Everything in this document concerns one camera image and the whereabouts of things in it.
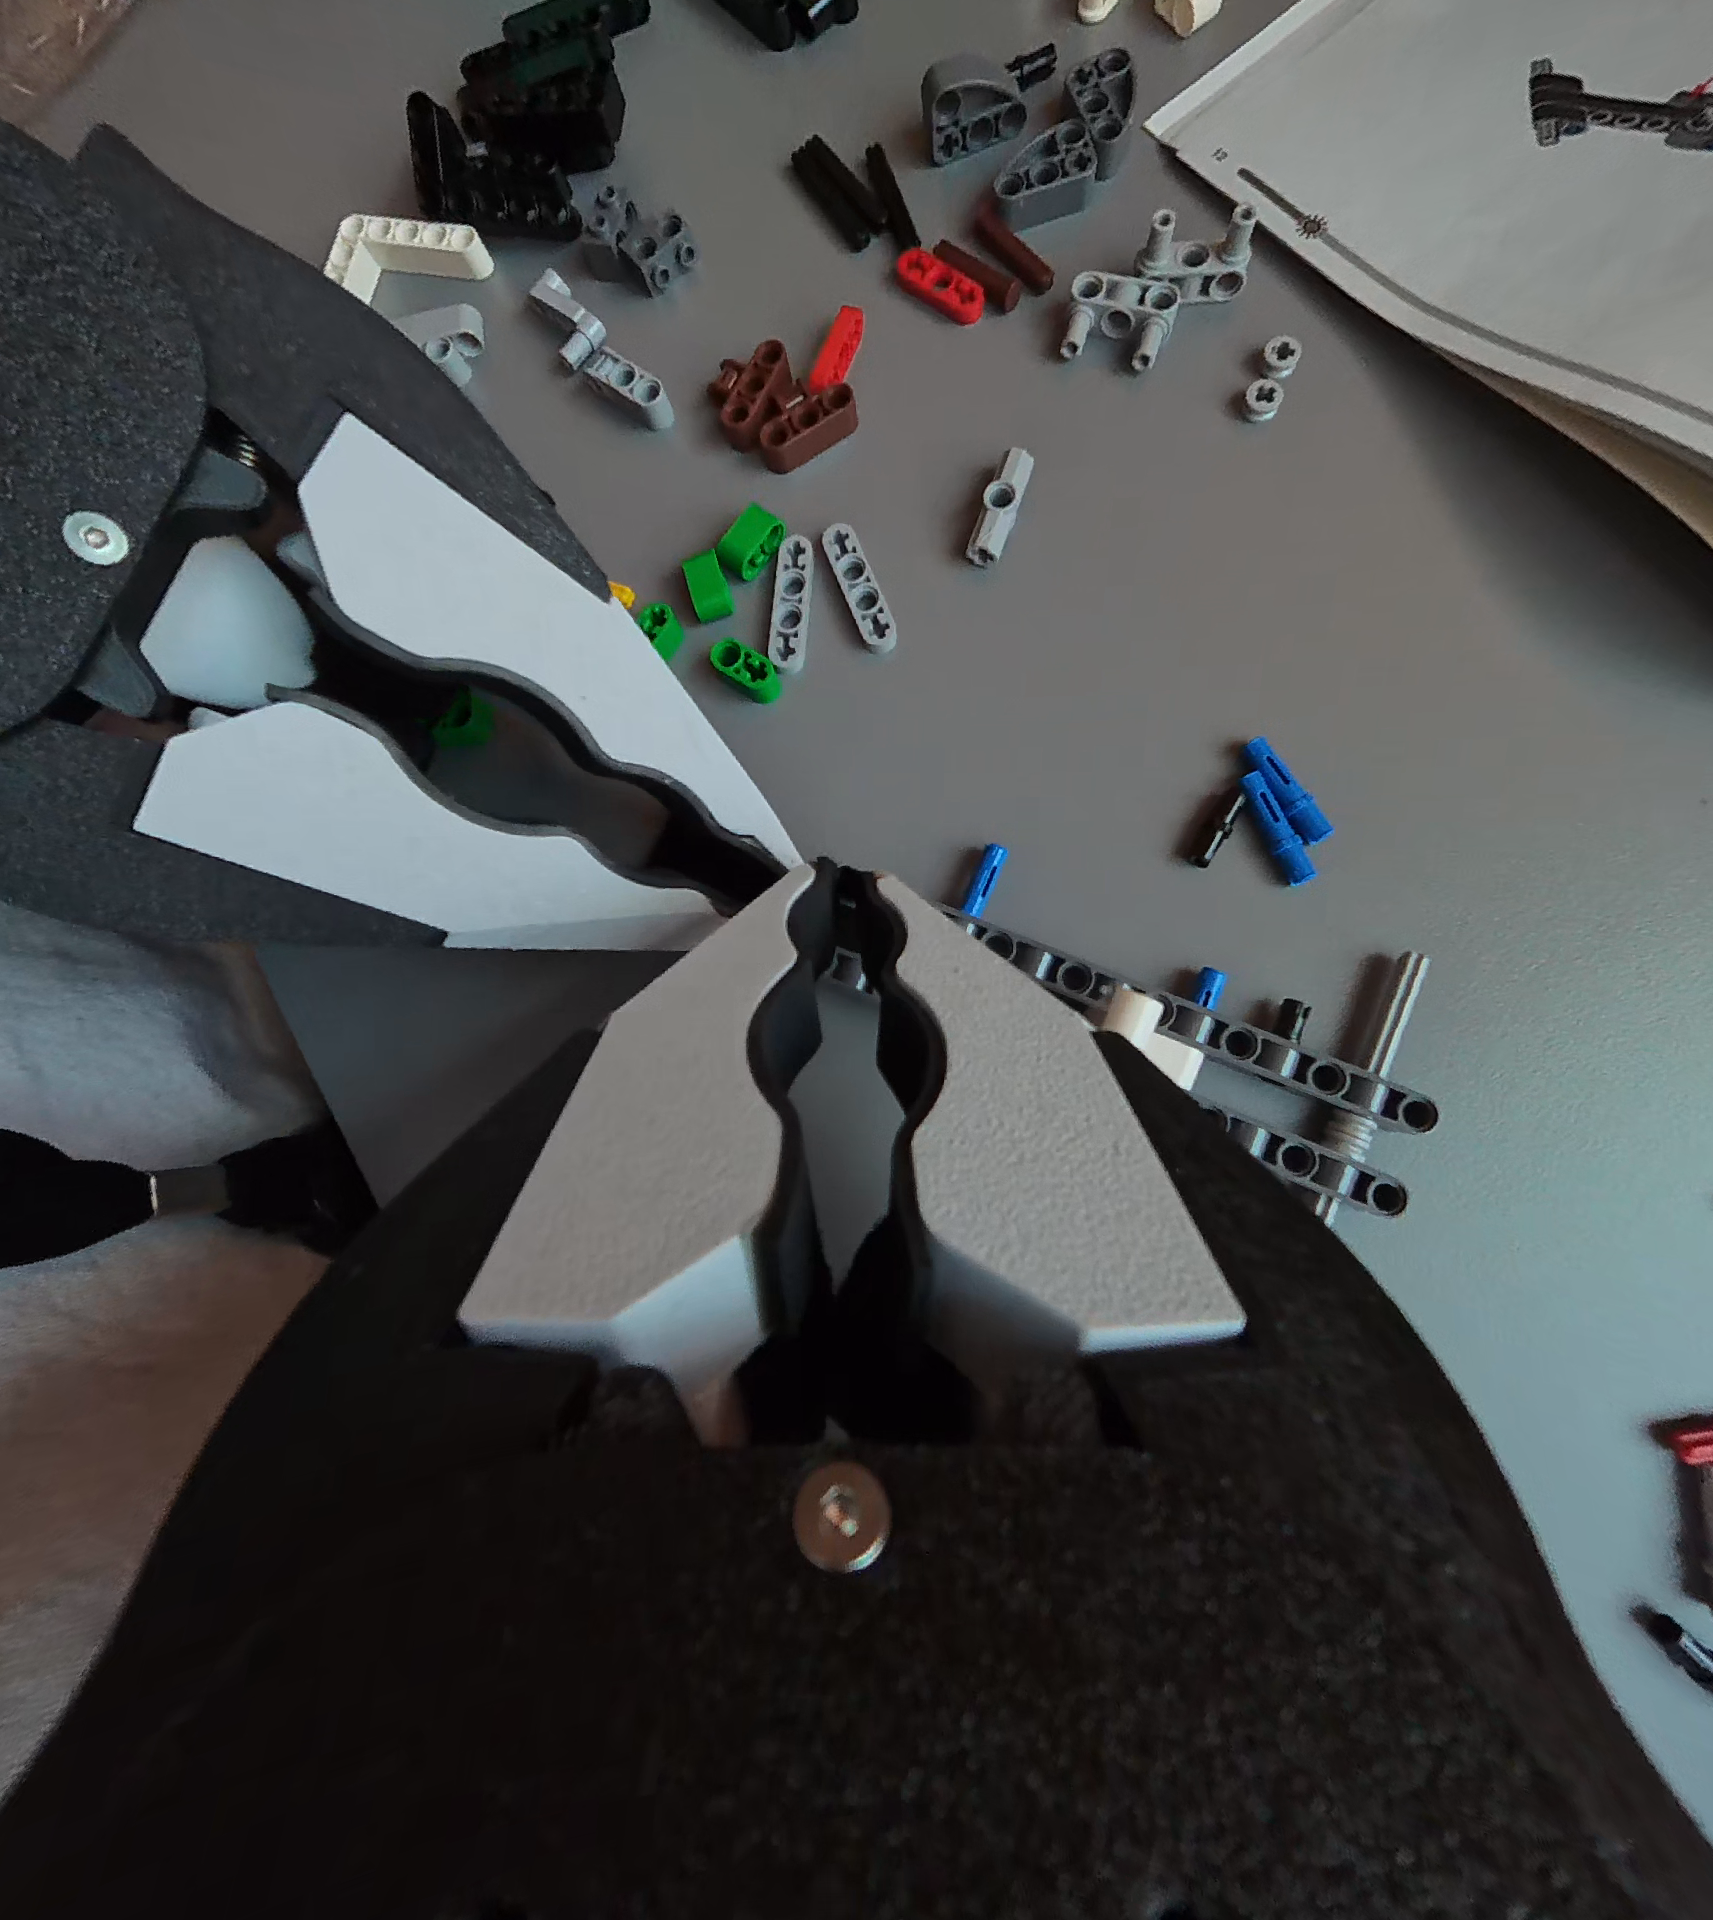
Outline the blue lego pin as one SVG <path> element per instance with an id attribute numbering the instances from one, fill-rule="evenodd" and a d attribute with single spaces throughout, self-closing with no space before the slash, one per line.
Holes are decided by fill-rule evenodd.
<path id="1" fill-rule="evenodd" d="M 1247 771 L 1239 785 L 1252 829 L 1278 878 L 1290 888 L 1313 882 L 1314 862 L 1270 781 L 1258 771 Z"/>
<path id="2" fill-rule="evenodd" d="M 1333 833 L 1333 821 L 1323 811 L 1321 802 L 1303 785 L 1288 762 L 1275 751 L 1266 735 L 1251 735 L 1245 742 L 1245 759 L 1249 771 L 1262 781 L 1298 842 L 1314 847 Z"/>

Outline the light grey bent lego connector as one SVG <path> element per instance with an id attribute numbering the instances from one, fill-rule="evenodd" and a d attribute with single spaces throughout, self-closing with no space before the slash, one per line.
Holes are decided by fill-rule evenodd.
<path id="1" fill-rule="evenodd" d="M 574 297 L 553 268 L 532 282 L 528 297 L 559 329 L 557 357 L 570 372 L 633 422 L 652 431 L 674 428 L 677 414 L 662 379 L 608 345 L 603 321 Z"/>

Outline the grey thin lego liftarm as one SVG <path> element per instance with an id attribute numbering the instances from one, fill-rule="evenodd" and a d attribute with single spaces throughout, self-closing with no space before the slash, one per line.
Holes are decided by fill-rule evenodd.
<path id="1" fill-rule="evenodd" d="M 864 647 L 878 655 L 891 653 L 899 626 L 854 527 L 849 522 L 830 522 L 820 532 L 820 547 Z"/>
<path id="2" fill-rule="evenodd" d="M 766 655 L 781 675 L 801 671 L 813 630 L 817 549 L 809 535 L 785 535 L 772 562 Z"/>

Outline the brown lego axle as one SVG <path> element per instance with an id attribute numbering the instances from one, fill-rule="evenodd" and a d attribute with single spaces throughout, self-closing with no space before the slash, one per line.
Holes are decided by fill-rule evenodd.
<path id="1" fill-rule="evenodd" d="M 946 238 L 935 243 L 932 254 L 942 265 L 953 270 L 957 275 L 964 275 L 983 289 L 988 312 L 1006 315 L 1018 305 L 1024 286 L 1001 264 L 991 262 L 976 252 L 969 252 Z"/>
<path id="2" fill-rule="evenodd" d="M 988 256 L 1031 294 L 1045 296 L 1055 289 L 1055 268 L 1005 222 L 992 203 L 984 202 L 974 210 L 973 226 Z"/>

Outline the black long lego pin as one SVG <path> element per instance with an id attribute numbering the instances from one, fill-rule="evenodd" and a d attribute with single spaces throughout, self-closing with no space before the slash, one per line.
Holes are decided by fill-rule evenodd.
<path id="1" fill-rule="evenodd" d="M 1673 1668 L 1713 1698 L 1713 1647 L 1692 1634 L 1683 1620 L 1653 1603 L 1634 1606 L 1634 1620 L 1647 1638 L 1658 1645 Z"/>

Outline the dark grey curved lego panel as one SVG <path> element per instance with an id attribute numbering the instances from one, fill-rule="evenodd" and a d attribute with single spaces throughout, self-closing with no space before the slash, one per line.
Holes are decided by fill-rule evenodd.
<path id="1" fill-rule="evenodd" d="M 1068 114 L 1083 124 L 1096 180 L 1115 177 L 1126 157 L 1135 98 L 1136 70 L 1125 46 L 1109 46 L 1067 73 L 1062 100 Z"/>
<path id="2" fill-rule="evenodd" d="M 931 162 L 945 167 L 995 150 L 1028 125 L 1024 59 L 955 54 L 920 77 L 920 114 Z"/>
<path id="3" fill-rule="evenodd" d="M 1084 137 L 1083 124 L 1067 116 L 998 171 L 988 203 L 1010 227 L 1024 231 L 1083 212 L 1101 182 Z"/>

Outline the black lego frame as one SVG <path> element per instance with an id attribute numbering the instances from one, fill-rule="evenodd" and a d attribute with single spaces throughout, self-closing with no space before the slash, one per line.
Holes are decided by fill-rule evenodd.
<path id="1" fill-rule="evenodd" d="M 498 40 L 459 62 L 456 117 L 469 143 L 541 155 L 565 174 L 608 167 L 627 95 L 600 23 L 539 41 Z"/>

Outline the white lego angled beam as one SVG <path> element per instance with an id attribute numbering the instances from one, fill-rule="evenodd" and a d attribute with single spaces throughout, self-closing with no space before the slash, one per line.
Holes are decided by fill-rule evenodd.
<path id="1" fill-rule="evenodd" d="M 481 282 L 494 259 L 469 223 L 351 212 L 338 223 L 322 274 L 367 305 L 386 274 Z"/>

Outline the brown lego liftarm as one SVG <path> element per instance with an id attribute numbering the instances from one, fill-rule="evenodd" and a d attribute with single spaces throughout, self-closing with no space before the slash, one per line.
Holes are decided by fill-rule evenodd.
<path id="1" fill-rule="evenodd" d="M 761 428 L 757 448 L 774 474 L 793 474 L 846 442 L 858 429 L 854 390 L 846 382 L 796 395 Z"/>
<path id="2" fill-rule="evenodd" d="M 764 428 L 793 408 L 805 388 L 799 383 L 781 339 L 763 339 L 747 357 L 720 360 L 709 383 L 709 395 L 720 410 L 725 444 L 753 453 Z"/>

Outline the lego instruction booklet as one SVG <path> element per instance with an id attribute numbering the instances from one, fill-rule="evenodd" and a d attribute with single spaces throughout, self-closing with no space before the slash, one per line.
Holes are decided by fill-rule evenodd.
<path id="1" fill-rule="evenodd" d="M 1145 132 L 1713 541 L 1713 1 L 1295 3 Z"/>

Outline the blue axle pin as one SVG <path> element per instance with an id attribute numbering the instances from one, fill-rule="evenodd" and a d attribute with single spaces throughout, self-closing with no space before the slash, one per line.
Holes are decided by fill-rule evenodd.
<path id="1" fill-rule="evenodd" d="M 1195 995 L 1148 991 L 1079 955 L 988 921 L 983 906 L 1003 872 L 1005 856 L 1001 845 L 988 845 L 964 904 L 945 909 L 971 939 L 1010 961 L 1079 1011 L 1091 1028 L 1128 1040 L 1183 1091 L 1193 1091 L 1205 1070 L 1219 1070 L 1277 1091 L 1293 1091 L 1316 1105 L 1323 1118 L 1313 1134 L 1224 1108 L 1208 1105 L 1205 1113 L 1216 1118 L 1252 1159 L 1309 1196 L 1321 1219 L 1326 1221 L 1341 1209 L 1383 1219 L 1406 1212 L 1406 1188 L 1371 1166 L 1368 1153 L 1383 1131 L 1430 1134 L 1441 1119 L 1441 1108 L 1430 1096 L 1398 1082 L 1394 1070 L 1389 1078 L 1377 1078 L 1368 1070 L 1383 1003 L 1366 1029 L 1362 1055 L 1349 1059 L 1309 1045 L 1309 1010 L 1300 1000 L 1277 1002 L 1269 1021 L 1230 1019 L 1221 1006 L 1224 971 L 1198 971 Z"/>

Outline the black lego liftarm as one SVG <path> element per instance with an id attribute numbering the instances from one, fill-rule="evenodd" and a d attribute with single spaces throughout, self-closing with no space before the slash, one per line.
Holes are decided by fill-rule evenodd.
<path id="1" fill-rule="evenodd" d="M 496 240 L 565 243 L 582 215 L 552 155 L 467 139 L 427 91 L 405 98 L 418 212 L 425 222 L 474 227 Z"/>

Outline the light grey lego pin connector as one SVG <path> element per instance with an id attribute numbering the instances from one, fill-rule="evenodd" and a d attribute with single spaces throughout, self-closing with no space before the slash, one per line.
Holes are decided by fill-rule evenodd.
<path id="1" fill-rule="evenodd" d="M 1249 202 L 1232 206 L 1224 233 L 1215 242 L 1183 240 L 1177 214 L 1161 208 L 1145 245 L 1135 259 L 1135 275 L 1161 287 L 1178 304 L 1226 304 L 1249 282 L 1257 210 Z"/>
<path id="2" fill-rule="evenodd" d="M 1101 333 L 1126 343 L 1131 372 L 1145 373 L 1156 365 L 1185 289 L 1169 278 L 1084 270 L 1068 282 L 1068 300 L 1068 320 L 1058 345 L 1062 361 L 1077 360 L 1093 336 Z"/>

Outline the dark green lego beam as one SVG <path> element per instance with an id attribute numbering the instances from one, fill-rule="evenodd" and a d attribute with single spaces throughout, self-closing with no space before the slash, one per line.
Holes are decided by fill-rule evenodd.
<path id="1" fill-rule="evenodd" d="M 548 83 L 611 65 L 613 40 L 649 23 L 650 1 L 536 1 L 501 22 L 515 83 Z"/>

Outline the red thin lego liftarm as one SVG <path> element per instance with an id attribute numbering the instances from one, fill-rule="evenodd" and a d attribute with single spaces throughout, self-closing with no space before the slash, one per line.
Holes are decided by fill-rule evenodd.
<path id="1" fill-rule="evenodd" d="M 939 252 L 904 248 L 894 275 L 907 294 L 951 324 L 978 324 L 984 315 L 984 287 Z"/>

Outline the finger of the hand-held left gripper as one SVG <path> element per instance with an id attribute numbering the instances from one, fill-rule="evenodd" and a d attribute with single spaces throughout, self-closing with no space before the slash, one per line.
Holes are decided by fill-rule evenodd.
<path id="1" fill-rule="evenodd" d="M 447 947 L 680 949 L 803 856 L 720 742 L 624 765 L 541 699 L 504 698 L 481 781 L 452 795 L 374 721 L 311 691 L 181 731 L 133 832 L 441 934 Z"/>
<path id="2" fill-rule="evenodd" d="M 699 728 L 733 758 L 611 598 L 357 418 L 336 422 L 295 495 L 328 598 L 378 655 L 544 701 L 624 765 L 674 771 L 709 756 L 685 742 Z"/>

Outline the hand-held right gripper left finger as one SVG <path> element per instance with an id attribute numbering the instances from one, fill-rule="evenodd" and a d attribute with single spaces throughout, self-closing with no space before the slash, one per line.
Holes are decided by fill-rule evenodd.
<path id="1" fill-rule="evenodd" d="M 700 1440 L 749 1435 L 739 1370 L 824 1285 L 791 1088 L 820 1048 L 834 892 L 828 859 L 785 874 L 606 1019 L 462 1332 L 654 1370 Z"/>

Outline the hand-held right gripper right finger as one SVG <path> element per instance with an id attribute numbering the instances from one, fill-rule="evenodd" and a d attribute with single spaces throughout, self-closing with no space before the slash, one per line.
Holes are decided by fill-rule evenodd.
<path id="1" fill-rule="evenodd" d="M 892 876 L 856 876 L 903 1109 L 856 1256 L 856 1429 L 957 1440 L 1017 1380 L 1247 1314 L 1093 1029 Z"/>

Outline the grey lego axle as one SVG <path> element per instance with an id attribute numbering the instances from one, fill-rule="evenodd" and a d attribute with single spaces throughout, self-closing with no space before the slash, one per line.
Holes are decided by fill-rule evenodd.
<path id="1" fill-rule="evenodd" d="M 1390 971 L 1389 993 L 1379 1011 L 1375 1037 L 1368 1052 L 1368 1070 L 1387 1079 L 1396 1061 L 1396 1048 L 1406 1032 L 1416 997 L 1430 967 L 1430 955 L 1421 949 L 1404 949 L 1396 955 Z"/>

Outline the black lego brick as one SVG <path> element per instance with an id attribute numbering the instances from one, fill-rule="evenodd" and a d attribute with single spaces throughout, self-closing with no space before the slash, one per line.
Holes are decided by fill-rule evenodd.
<path id="1" fill-rule="evenodd" d="M 723 0 L 718 6 L 772 51 L 789 51 L 796 41 L 814 41 L 834 27 L 852 23 L 861 11 L 856 0 Z"/>

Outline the light grey lego axle connector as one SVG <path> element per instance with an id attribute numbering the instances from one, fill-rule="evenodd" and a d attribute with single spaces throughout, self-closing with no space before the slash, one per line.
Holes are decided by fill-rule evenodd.
<path id="1" fill-rule="evenodd" d="M 971 566 L 988 568 L 1005 555 L 1033 471 L 1033 453 L 1013 444 L 980 493 L 980 510 L 964 541 L 964 560 Z"/>

